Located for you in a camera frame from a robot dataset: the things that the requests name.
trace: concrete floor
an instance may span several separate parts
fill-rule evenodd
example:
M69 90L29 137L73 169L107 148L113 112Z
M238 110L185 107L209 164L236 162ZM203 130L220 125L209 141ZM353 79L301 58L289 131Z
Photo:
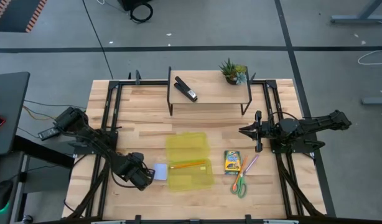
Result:
M115 0L106 1L118 6ZM293 46L362 46L362 41L366 46L382 45L381 24L329 23L330 15L356 14L367 2L281 0ZM153 18L145 24L135 24L117 9L86 0L105 47L285 46L272 0L153 0L151 4ZM30 34L0 33L0 48L62 47L99 47L80 0L49 0ZM382 66L357 64L357 59L366 53L296 52L296 59L312 115L338 109L353 122L348 131L318 134L327 143L321 151L337 216L382 220L382 106L360 104L361 97L382 96ZM248 65L257 73L256 78L294 77L287 52L107 53L117 79L127 78L135 69L143 78L166 78L168 66L184 70L218 69L220 62L228 57ZM367 61L382 61L382 54ZM86 106L92 80L110 79L103 54L99 52L0 54L0 73L21 71L31 74L26 99L41 103ZM65 109L26 105L52 116ZM37 134L52 123L35 121L23 113L19 126ZM39 141L22 131L18 134ZM31 161L35 167L38 163ZM58 173L54 177L56 181L68 182L67 171ZM56 220L61 215L65 194L63 187L30 196L26 212L38 222ZM51 200L57 203L45 203Z

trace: blue sticky note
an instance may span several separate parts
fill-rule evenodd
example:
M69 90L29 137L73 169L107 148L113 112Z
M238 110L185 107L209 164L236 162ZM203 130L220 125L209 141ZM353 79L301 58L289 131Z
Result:
M167 164L154 164L154 180L167 180Z

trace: black floor stripe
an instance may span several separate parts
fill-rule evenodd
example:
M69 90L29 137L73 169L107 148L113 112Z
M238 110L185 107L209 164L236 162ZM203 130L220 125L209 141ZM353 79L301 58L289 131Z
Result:
M105 47L105 52L176 52L176 51L280 51L342 52L382 50L382 46L364 47L286 47L286 46L179 46L179 47ZM102 52L99 47L0 48L0 53L88 53Z
M286 25L284 12L282 10L280 0L275 0L279 22L281 24L282 33L284 34L285 44L288 49L289 60L291 62L292 71L295 78L297 92L299 94L300 103L303 110L304 116L311 116L309 104L307 102L307 97L304 91L302 77L300 75L299 67L297 66L296 56L294 52L294 48L292 47L291 37L289 35L289 31ZM312 139L317 139L316 135L311 135ZM324 163L322 161L322 156L320 154L320 150L315 152L315 166L317 169L317 175L319 178L322 196L324 198L325 208L327 210L327 214L331 217L336 217L335 209L333 207L332 197L329 191L328 180L324 169Z

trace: black stapler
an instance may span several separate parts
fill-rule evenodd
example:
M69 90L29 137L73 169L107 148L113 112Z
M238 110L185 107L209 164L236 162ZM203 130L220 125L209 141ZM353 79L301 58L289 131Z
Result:
M182 92L188 99L193 102L198 99L197 94L195 94L194 91L192 91L190 87L187 86L183 80L181 80L180 77L175 77L174 79L177 81L177 83L174 83L174 87L176 87L176 89L180 90L180 92Z

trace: yellow pencil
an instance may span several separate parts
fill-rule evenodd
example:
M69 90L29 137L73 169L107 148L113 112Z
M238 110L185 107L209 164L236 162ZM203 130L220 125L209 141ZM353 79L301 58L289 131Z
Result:
M174 165L169 167L170 169L179 169L179 168L184 168L184 167L190 167L190 166L196 166L196 165L202 165L205 164L205 161L201 162L191 162L189 164L181 164L181 165Z

